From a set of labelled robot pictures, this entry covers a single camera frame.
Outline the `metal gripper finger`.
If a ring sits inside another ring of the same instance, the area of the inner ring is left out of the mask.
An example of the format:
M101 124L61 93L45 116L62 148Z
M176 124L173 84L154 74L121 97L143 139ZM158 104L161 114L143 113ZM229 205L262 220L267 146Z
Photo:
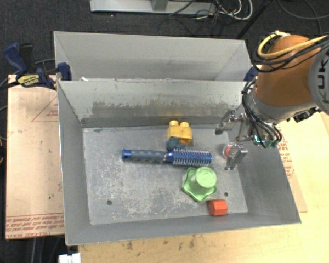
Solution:
M215 135L221 135L224 131L231 130L235 125L235 110L228 110L216 126Z
M234 168L248 154L248 150L243 144L229 143L224 147L224 157L226 158L226 170L234 170Z

